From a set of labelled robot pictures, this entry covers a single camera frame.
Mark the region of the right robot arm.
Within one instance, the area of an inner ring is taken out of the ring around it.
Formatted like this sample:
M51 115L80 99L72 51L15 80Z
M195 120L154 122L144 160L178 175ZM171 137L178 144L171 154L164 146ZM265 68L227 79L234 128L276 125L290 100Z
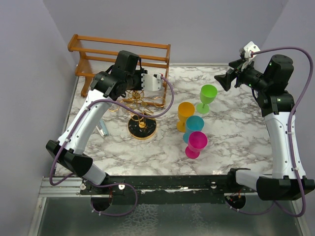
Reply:
M294 137L295 121L288 120L295 102L285 88L294 70L293 61L284 55L273 55L264 73L257 71L253 63L243 68L245 63L244 59L230 62L231 68L215 79L225 91L236 80L237 88L246 85L257 92L256 102L271 141L273 170L268 177L249 169L231 169L226 187L238 192L246 186L264 201L297 200L314 190L315 181L306 177Z

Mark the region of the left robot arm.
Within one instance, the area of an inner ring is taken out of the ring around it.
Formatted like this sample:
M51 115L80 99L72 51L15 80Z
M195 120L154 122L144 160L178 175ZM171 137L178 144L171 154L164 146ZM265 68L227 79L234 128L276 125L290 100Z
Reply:
M95 74L84 105L79 110L68 129L57 141L49 140L46 149L54 161L69 169L75 175L92 182L92 189L103 194L108 190L107 174L93 159L84 154L86 144L104 113L125 96L127 90L141 89L143 69L139 55L119 51L115 64L106 71Z

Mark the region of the orange plastic goblet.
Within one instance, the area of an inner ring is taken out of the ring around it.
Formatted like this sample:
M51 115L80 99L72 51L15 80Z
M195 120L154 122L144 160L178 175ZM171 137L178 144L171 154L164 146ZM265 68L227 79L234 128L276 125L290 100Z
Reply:
M178 106L178 118L177 129L180 132L186 131L186 121L189 117L193 116L195 112L195 107L190 102L182 102Z

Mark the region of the green plastic goblet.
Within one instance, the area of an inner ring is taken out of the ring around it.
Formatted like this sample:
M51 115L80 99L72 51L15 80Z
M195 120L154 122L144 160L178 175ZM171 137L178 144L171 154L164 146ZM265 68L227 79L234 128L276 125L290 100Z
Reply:
M218 94L218 90L214 85L204 85L200 91L200 101L201 103L197 104L196 109L201 114L206 114L209 112L209 104L214 101Z

